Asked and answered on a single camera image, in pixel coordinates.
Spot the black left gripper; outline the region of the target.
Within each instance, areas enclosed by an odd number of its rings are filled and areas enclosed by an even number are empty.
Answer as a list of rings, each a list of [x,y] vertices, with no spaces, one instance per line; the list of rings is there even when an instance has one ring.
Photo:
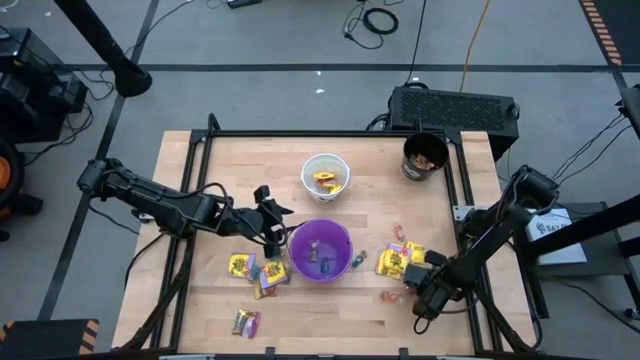
[[[259,186],[253,196],[256,208],[249,210],[252,230],[262,240],[266,258],[281,257],[281,248],[287,244],[289,237],[284,216],[291,215],[294,211],[278,204],[271,197],[268,185]]]

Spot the purple and yellow candy pack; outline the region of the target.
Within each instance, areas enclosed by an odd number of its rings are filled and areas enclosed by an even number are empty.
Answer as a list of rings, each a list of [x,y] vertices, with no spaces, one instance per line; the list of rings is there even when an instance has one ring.
[[[239,308],[236,313],[231,334],[252,339],[257,333],[260,320],[260,312]]]

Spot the purple halloween bucket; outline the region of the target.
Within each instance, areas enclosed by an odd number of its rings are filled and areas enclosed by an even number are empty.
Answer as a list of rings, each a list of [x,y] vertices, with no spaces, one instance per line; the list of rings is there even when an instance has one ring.
[[[313,241],[319,241],[317,263],[309,263],[309,248]],[[348,230],[331,219],[312,219],[300,225],[289,242],[292,265],[304,279],[316,283],[329,283],[342,277],[351,267],[354,255],[353,244]],[[332,271],[323,275],[320,263],[324,257],[334,258]]]

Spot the black skull-print halloween bucket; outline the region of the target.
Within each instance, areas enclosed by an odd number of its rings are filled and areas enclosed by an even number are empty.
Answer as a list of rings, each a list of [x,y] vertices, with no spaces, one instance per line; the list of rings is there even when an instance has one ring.
[[[437,168],[425,171],[414,167],[409,157],[412,154],[422,154],[437,165]],[[413,181],[424,181],[430,175],[439,171],[449,162],[449,150],[444,140],[432,133],[416,133],[406,139],[403,145],[401,170]]]

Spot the white printed sheet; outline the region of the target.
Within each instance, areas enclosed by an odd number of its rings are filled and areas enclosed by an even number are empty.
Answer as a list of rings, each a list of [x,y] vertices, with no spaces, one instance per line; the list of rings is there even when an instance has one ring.
[[[538,214],[531,218],[525,228],[529,242],[537,242],[565,227],[573,224],[569,212],[565,208],[554,208],[545,214]],[[536,262],[539,266],[583,264],[587,262],[586,253],[580,242],[567,243],[560,241],[562,248],[543,253],[538,256]]]

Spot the black computer case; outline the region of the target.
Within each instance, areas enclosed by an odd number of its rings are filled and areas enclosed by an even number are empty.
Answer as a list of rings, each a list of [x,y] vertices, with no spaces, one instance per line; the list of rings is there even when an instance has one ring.
[[[391,131],[441,130],[488,135],[494,160],[519,138],[519,105],[511,97],[397,87],[388,101],[385,128]]]

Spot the black side stand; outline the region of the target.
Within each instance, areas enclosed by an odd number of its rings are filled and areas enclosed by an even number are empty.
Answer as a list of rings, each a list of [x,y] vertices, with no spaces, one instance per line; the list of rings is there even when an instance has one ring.
[[[555,208],[565,208],[569,212],[573,223],[576,223],[583,218],[610,207],[607,206],[606,203],[600,202],[557,205]],[[522,263],[522,267],[527,270],[530,275],[539,277],[629,275],[632,272],[632,267],[622,251],[621,240],[617,234],[617,230],[612,230],[581,242],[587,257],[587,262],[583,264],[539,266],[536,262],[537,259],[530,259],[524,254],[524,247],[530,243],[527,239],[525,229],[518,230],[515,233],[514,242],[518,259]]]

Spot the black gantry beam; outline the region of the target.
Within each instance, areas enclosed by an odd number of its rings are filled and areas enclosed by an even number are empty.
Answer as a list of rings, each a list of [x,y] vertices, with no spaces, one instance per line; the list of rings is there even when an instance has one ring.
[[[640,220],[640,194],[583,218],[537,242],[530,242],[524,247],[524,254],[530,259],[537,259],[543,253],[562,248],[561,240],[570,244],[581,243],[636,220]]]

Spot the black pole with round base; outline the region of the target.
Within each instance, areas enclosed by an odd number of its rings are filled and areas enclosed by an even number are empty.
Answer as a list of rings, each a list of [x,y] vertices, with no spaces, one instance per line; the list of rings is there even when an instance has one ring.
[[[134,97],[152,85],[151,75],[126,57],[108,28],[86,0],[54,0],[99,57],[113,71],[115,89],[122,97]]]

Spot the black mat with hazard stripe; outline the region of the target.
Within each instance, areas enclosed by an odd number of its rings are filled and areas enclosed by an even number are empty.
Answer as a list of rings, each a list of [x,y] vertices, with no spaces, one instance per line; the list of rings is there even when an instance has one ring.
[[[608,63],[640,66],[640,0],[578,0]]]
[[[45,360],[91,354],[97,319],[11,321],[0,327],[0,360]]]

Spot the orange and black machine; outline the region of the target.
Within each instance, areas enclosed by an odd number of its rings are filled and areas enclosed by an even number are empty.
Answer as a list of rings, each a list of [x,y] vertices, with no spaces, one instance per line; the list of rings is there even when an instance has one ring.
[[[13,215],[35,216],[43,200],[24,193],[24,156],[9,140],[0,137],[0,224]]]

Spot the black equipment cases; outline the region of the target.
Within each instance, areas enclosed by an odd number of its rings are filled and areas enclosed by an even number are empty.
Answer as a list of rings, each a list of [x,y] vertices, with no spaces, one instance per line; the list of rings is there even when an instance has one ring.
[[[82,111],[88,93],[61,64],[31,29],[0,26],[0,135],[17,144],[60,137],[65,118]]]

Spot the black aluminium table frame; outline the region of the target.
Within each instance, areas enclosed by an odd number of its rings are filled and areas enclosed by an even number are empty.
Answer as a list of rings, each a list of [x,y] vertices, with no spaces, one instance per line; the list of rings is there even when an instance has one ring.
[[[168,274],[185,253],[193,256],[186,285],[157,326],[151,344],[174,345],[182,352],[278,355],[472,355],[505,349],[483,309],[468,312],[451,303],[427,333],[413,332],[409,303],[389,304],[381,291],[400,290],[399,281],[375,273],[376,257],[400,224],[411,240],[445,254],[457,249],[452,207],[455,202],[491,204],[500,188],[489,146],[482,132],[465,132],[451,147],[452,164],[428,181],[405,178],[400,170],[404,138],[364,131],[168,131],[156,158],[141,172],[170,187],[194,189],[222,184],[240,206],[253,202],[266,184],[272,196],[294,211],[287,222],[316,217],[334,219],[349,231],[356,250],[367,259],[329,284],[293,274],[275,297],[255,300],[251,285],[226,272],[234,252],[257,252],[243,238],[199,234],[190,241],[159,239],[145,225],[138,240],[143,256],[133,268],[113,342],[121,346],[142,326],[164,289]],[[334,201],[314,200],[300,179],[304,163],[331,153],[351,169],[346,190]],[[254,338],[232,335],[239,308],[261,313]]]

